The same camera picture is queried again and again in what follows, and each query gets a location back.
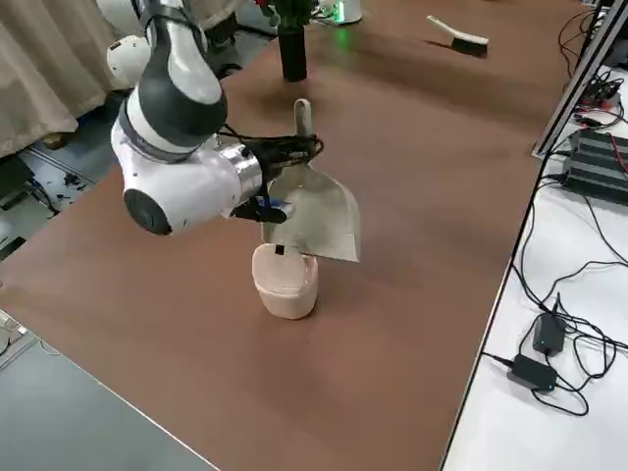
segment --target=curtain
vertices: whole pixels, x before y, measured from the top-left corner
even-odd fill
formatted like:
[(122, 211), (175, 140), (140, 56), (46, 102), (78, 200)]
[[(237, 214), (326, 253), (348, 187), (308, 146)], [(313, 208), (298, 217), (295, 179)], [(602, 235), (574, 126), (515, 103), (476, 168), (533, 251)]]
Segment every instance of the curtain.
[[(192, 0), (204, 27), (241, 0)], [(0, 157), (50, 132), (70, 132), (118, 84), (106, 51), (115, 40), (94, 0), (0, 0)]]

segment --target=hand brush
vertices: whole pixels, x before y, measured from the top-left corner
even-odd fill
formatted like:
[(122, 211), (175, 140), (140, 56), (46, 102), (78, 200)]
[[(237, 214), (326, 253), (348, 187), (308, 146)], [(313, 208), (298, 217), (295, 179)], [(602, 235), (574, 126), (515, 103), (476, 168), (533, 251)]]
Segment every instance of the hand brush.
[(434, 25), (438, 26), (440, 29), (448, 32), (453, 36), (451, 49), (453, 49), (454, 51), (476, 57), (486, 57), (486, 55), (488, 54), (489, 40), (486, 37), (475, 36), (467, 32), (458, 31), (457, 29), (446, 25), (445, 23), (438, 20), (437, 18), (434, 18), (431, 15), (428, 17), (428, 21), (432, 22)]

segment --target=vase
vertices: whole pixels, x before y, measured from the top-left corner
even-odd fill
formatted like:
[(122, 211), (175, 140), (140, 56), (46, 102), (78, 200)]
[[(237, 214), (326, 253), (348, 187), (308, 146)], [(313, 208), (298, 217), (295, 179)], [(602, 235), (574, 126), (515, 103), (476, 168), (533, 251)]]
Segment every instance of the vase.
[(305, 30), (303, 26), (279, 26), (279, 48), (282, 54), (282, 68), (286, 81), (307, 79), (305, 59)]

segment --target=black power supply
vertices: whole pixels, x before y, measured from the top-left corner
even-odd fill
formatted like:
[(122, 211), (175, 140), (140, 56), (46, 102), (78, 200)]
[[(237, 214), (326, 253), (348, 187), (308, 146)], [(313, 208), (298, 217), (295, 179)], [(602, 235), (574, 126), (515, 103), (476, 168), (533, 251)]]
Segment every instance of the black power supply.
[(558, 374), (549, 365), (539, 363), (522, 354), (518, 354), (512, 360), (506, 360), (486, 351), (483, 354), (510, 368), (506, 374), (510, 381), (535, 393), (551, 393), (556, 387)]
[(532, 346), (543, 355), (556, 355), (565, 345), (565, 321), (549, 312), (539, 316), (534, 328)]

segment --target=wooden tabletop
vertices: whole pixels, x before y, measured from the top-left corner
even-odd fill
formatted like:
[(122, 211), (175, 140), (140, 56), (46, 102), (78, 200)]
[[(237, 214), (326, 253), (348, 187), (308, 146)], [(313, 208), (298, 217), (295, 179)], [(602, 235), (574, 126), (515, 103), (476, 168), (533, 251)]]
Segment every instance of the wooden tabletop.
[[(355, 194), (361, 264), (321, 261), (315, 315), (264, 311), (253, 223), (158, 237), (116, 170), (0, 266), (0, 307), (223, 471), (434, 470), (530, 197), (534, 140), (565, 80), (554, 0), (363, 0), (308, 31), (310, 78), (277, 43), (229, 78), (230, 124), (291, 132), (306, 96), (317, 166)], [(490, 39), (460, 55), (429, 14)]]

